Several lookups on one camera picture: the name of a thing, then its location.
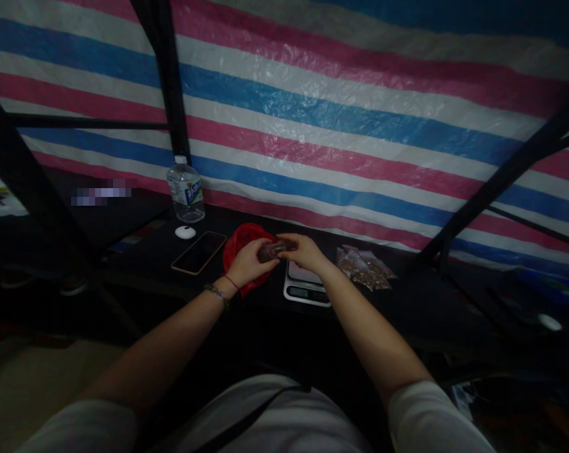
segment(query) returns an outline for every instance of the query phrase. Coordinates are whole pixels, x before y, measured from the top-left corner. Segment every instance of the white shirt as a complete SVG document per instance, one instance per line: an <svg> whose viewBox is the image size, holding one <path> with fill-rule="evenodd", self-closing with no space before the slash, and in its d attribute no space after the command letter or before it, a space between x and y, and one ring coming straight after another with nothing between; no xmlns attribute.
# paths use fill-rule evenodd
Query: white shirt
<svg viewBox="0 0 569 453"><path fill-rule="evenodd" d="M152 452L191 452L241 420L278 390L298 385L264 374L233 385ZM396 451L488 452L485 437L431 382L398 390L389 403L389 428ZM108 401L73 403L51 417L17 453L126 453L135 443L133 411ZM343 411L319 390L286 391L221 452L371 452Z"/></svg>

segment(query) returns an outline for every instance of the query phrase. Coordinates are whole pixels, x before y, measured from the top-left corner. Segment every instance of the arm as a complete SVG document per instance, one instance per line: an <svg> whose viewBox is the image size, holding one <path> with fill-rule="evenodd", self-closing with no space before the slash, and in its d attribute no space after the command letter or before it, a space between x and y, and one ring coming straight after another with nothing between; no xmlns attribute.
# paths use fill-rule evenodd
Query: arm
<svg viewBox="0 0 569 453"><path fill-rule="evenodd" d="M269 239L250 242L232 263L228 277L239 288L279 263L259 263L257 250L264 242ZM214 285L228 299L236 294L236 288L225 277ZM125 351L79 399L112 401L132 408L138 418L145 416L192 359L223 310L222 301L214 293L203 291Z"/></svg>
<svg viewBox="0 0 569 453"><path fill-rule="evenodd" d="M322 280L347 338L377 388L385 408L395 390L418 381L432 381L430 373L397 330L362 296L308 237L278 235L298 244L282 258L296 261Z"/></svg>

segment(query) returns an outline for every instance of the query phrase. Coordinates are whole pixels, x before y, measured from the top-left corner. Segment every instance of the white sleeve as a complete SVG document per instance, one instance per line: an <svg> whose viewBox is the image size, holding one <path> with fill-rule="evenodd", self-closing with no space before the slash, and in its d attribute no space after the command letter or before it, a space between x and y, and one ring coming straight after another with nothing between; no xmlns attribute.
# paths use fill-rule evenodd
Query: white sleeve
<svg viewBox="0 0 569 453"><path fill-rule="evenodd" d="M397 453L495 452L448 395L428 381L394 393L389 402L389 428Z"/></svg>
<svg viewBox="0 0 569 453"><path fill-rule="evenodd" d="M129 408L102 400L66 406L16 453L129 453L137 421Z"/></svg>

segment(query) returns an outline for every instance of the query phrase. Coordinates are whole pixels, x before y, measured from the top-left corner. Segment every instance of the water bottle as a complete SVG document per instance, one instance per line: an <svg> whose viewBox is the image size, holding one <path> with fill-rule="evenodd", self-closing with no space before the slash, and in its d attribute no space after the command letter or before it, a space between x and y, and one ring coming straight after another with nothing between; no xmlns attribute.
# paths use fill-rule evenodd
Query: water bottle
<svg viewBox="0 0 569 453"><path fill-rule="evenodd" d="M175 156L175 165L167 171L175 215L186 223L195 223L204 218L201 177L183 155Z"/></svg>

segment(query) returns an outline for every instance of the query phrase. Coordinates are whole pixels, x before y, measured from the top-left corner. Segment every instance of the blue stripe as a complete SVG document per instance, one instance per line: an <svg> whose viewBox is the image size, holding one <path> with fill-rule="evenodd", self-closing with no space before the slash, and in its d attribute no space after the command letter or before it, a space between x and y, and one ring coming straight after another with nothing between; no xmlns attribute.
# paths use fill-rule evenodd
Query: blue stripe
<svg viewBox="0 0 569 453"><path fill-rule="evenodd" d="M312 198L336 206L357 206L438 227L445 225L453 214L381 194L350 191L321 182L294 179L196 155L194 168L203 176L236 181L280 194Z"/></svg>
<svg viewBox="0 0 569 453"><path fill-rule="evenodd" d="M154 56L61 31L0 19L0 50L160 88Z"/></svg>
<svg viewBox="0 0 569 453"><path fill-rule="evenodd" d="M513 185L496 200L528 211L569 222L569 200Z"/></svg>
<svg viewBox="0 0 569 453"><path fill-rule="evenodd" d="M498 249L488 245L481 245L464 239L455 238L452 241L452 250L459 250L490 261L523 266L539 272L556 274L569 278L569 264L562 264L532 255L521 254L511 250Z"/></svg>
<svg viewBox="0 0 569 453"><path fill-rule="evenodd" d="M506 161L522 144L519 140L436 120L309 98L196 66L180 64L180 68L186 94L283 120L381 138L492 165Z"/></svg>
<svg viewBox="0 0 569 453"><path fill-rule="evenodd" d="M171 150L106 137L97 133L77 129L19 128L18 131L22 135L37 138L44 142L96 151L112 157L137 160L161 167L171 167L173 165L173 153Z"/></svg>
<svg viewBox="0 0 569 453"><path fill-rule="evenodd" d="M569 47L569 1L320 0L382 21L436 33L526 35Z"/></svg>

